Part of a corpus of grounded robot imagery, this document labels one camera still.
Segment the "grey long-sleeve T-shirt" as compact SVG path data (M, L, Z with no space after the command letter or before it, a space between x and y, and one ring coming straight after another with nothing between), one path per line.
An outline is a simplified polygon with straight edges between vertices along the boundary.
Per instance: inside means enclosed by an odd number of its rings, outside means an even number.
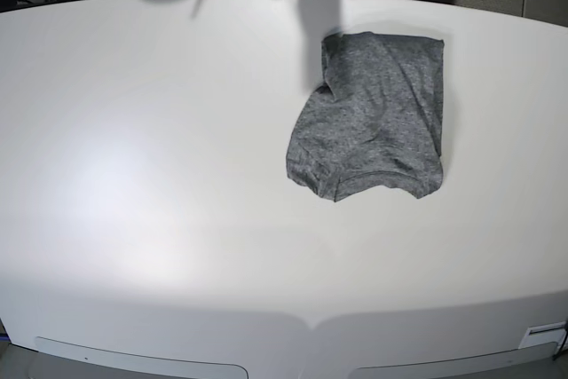
M420 199L443 183L443 41L372 32L321 43L322 81L288 144L288 178L338 202L376 186Z

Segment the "white label plate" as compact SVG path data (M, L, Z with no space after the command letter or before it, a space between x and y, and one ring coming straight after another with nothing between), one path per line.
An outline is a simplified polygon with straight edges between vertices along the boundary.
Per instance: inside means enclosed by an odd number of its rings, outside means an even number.
M566 336L565 323L553 323L530 327L518 346L519 349L538 346L545 343L554 343L559 348Z

